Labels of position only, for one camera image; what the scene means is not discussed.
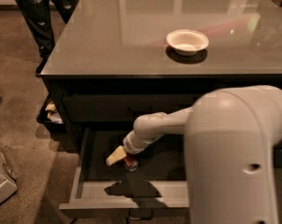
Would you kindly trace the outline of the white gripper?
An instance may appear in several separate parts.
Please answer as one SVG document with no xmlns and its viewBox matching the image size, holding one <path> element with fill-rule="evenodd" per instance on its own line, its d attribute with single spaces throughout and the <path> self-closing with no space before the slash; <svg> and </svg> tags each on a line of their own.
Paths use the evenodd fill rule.
<svg viewBox="0 0 282 224">
<path fill-rule="evenodd" d="M 123 139 L 123 146 L 118 146 L 112 154 L 106 158 L 106 164 L 111 166 L 123 160 L 127 156 L 127 152 L 130 154 L 138 154 L 147 146 L 147 141 L 141 139 L 134 131 L 131 131 Z"/>
</svg>

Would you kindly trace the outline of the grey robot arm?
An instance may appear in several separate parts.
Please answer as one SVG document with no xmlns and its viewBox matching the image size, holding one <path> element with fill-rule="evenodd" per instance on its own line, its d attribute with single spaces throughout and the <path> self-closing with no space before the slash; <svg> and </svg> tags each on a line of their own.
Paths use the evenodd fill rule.
<svg viewBox="0 0 282 224">
<path fill-rule="evenodd" d="M 106 164 L 165 134 L 184 137 L 191 224 L 279 224 L 274 147 L 282 141 L 282 90 L 220 89 L 177 112 L 140 116 Z"/>
</svg>

